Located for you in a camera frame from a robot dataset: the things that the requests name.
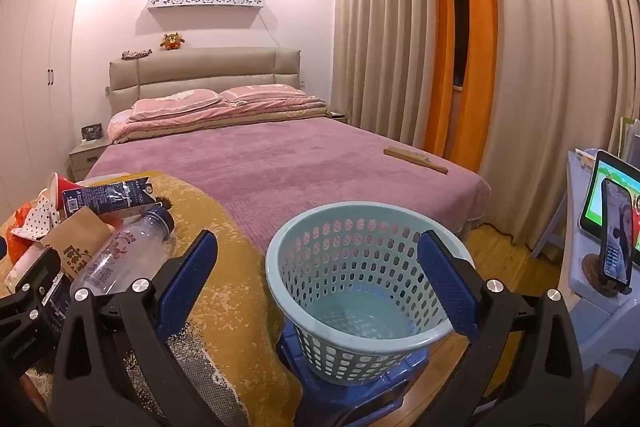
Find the clear plastic bottle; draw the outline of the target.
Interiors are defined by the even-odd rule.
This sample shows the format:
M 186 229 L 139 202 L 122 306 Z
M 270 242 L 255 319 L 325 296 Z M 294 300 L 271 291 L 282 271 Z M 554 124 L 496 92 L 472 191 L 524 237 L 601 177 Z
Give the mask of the clear plastic bottle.
M 174 218 L 165 207 L 150 208 L 107 239 L 80 270 L 70 295 L 81 288 L 95 296 L 111 295 L 126 291 L 136 280 L 152 280 L 169 257 L 168 241 L 174 228 Z

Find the brown paper bag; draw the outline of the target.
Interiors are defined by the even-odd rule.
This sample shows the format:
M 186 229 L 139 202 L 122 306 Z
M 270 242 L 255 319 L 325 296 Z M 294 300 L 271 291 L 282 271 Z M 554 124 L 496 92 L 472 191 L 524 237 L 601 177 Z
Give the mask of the brown paper bag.
M 80 208 L 41 239 L 61 259 L 61 270 L 73 281 L 85 268 L 113 230 L 91 209 Z

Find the blue white milk carton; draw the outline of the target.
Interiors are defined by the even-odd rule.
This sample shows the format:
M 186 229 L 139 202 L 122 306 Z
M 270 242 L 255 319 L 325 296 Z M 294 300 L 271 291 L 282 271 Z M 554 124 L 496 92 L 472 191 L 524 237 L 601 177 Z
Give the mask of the blue white milk carton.
M 125 219 L 156 205 L 153 185 L 147 176 L 62 192 L 66 217 L 89 208 L 99 217 Z

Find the yellow round plush rug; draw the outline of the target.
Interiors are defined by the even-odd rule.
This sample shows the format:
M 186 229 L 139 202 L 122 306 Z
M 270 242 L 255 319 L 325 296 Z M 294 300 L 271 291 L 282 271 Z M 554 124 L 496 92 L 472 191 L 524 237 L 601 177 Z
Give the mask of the yellow round plush rug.
M 193 386 L 227 426 L 291 426 L 302 386 L 277 355 L 284 326 L 265 278 L 265 255 L 220 202 L 168 174 L 149 174 L 171 202 L 173 256 L 202 230 L 215 234 L 218 256 L 182 331 L 169 347 Z

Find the light blue plastic basket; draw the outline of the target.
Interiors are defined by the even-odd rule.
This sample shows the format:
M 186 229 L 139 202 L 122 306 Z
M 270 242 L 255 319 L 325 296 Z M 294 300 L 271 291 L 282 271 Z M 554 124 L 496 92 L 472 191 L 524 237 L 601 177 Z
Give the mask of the light blue plastic basket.
M 472 259 L 437 221 L 382 202 L 320 206 L 274 234 L 267 283 L 315 374 L 361 385 L 451 333 L 436 273 L 419 260 L 425 232 L 454 257 Z

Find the red paper cup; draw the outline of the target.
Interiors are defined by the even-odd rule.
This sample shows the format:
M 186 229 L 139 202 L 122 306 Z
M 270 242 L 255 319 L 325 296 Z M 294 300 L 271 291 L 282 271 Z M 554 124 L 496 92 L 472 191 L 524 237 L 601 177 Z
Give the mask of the red paper cup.
M 47 184 L 48 199 L 56 210 L 59 212 L 66 212 L 67 209 L 63 193 L 65 191 L 75 191 L 80 189 L 81 185 L 64 178 L 64 176 L 60 176 L 57 172 L 54 172 L 51 174 Z

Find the wooden bed brush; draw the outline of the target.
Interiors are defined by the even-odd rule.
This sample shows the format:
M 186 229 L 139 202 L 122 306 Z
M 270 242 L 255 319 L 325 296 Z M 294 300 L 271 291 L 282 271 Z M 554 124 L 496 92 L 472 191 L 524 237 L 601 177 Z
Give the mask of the wooden bed brush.
M 388 146 L 384 148 L 383 154 L 402 161 L 407 161 L 411 165 L 431 169 L 442 174 L 448 173 L 448 169 L 446 167 L 434 164 L 434 162 L 427 156 L 413 152 L 412 150 L 404 150 L 403 148 Z

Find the beige nightstand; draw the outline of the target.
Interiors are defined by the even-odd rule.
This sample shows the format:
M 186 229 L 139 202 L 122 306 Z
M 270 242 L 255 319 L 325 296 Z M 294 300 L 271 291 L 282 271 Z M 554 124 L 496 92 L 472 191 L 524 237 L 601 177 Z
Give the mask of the beige nightstand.
M 70 151 L 70 170 L 75 181 L 85 179 L 91 168 L 111 144 L 107 138 L 94 141 L 82 141 Z

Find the blue plastic stool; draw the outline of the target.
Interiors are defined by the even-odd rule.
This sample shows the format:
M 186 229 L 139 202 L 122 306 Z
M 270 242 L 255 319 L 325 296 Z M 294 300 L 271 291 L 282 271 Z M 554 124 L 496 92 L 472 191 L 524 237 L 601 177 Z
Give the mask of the blue plastic stool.
M 295 427 L 369 426 L 398 410 L 425 371 L 428 349 L 409 355 L 377 381 L 358 386 L 334 385 L 317 376 L 299 346 L 294 325 L 285 320 L 277 344 L 281 362 L 303 387 Z

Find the black smartphone on stand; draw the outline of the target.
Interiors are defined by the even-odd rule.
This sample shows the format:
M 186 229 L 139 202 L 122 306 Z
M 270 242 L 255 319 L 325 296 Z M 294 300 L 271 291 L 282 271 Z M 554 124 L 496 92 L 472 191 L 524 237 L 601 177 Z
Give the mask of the black smartphone on stand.
M 628 190 L 610 179 L 601 185 L 602 225 L 600 282 L 625 294 L 631 280 L 634 257 L 634 212 Z

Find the left pink pillow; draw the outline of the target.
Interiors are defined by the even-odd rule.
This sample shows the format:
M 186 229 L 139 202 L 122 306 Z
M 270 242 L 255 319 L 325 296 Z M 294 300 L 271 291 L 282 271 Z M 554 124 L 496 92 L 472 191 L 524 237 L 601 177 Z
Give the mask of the left pink pillow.
M 217 92 L 207 89 L 186 90 L 161 98 L 142 98 L 131 107 L 130 119 L 145 121 L 181 116 L 222 101 L 224 99 Z

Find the pink pillow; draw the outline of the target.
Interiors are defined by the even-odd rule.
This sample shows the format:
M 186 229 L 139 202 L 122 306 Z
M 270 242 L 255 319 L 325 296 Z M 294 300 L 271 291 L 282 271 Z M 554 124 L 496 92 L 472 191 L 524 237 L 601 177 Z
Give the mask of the pink pillow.
M 235 87 L 219 93 L 228 102 L 263 102 L 285 100 L 286 98 L 305 98 L 306 93 L 288 84 L 253 84 L 253 86 Z
M 142 98 L 131 107 L 130 119 L 145 121 L 181 116 L 222 101 L 224 99 L 217 92 L 207 89 L 186 90 L 161 98 Z

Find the beige curtain right panel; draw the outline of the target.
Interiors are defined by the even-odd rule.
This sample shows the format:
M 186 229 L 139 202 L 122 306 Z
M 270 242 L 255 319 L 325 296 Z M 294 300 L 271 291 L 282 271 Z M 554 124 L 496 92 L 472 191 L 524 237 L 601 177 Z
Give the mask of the beige curtain right panel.
M 497 69 L 480 172 L 486 219 L 534 246 L 573 148 L 616 150 L 639 113 L 639 0 L 497 0 Z

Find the beige curtain left panel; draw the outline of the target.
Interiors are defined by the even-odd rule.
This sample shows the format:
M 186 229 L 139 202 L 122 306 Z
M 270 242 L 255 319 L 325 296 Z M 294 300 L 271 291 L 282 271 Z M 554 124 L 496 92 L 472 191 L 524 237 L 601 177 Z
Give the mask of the beige curtain left panel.
M 333 108 L 355 127 L 421 147 L 435 37 L 436 0 L 335 0 Z

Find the white wardrobe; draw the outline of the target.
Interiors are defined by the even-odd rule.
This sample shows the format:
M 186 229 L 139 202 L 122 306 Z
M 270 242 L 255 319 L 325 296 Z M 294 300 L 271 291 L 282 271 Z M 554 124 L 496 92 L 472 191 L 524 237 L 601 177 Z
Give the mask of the white wardrobe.
M 77 0 L 1 0 L 1 216 L 66 173 L 75 145 L 70 51 Z

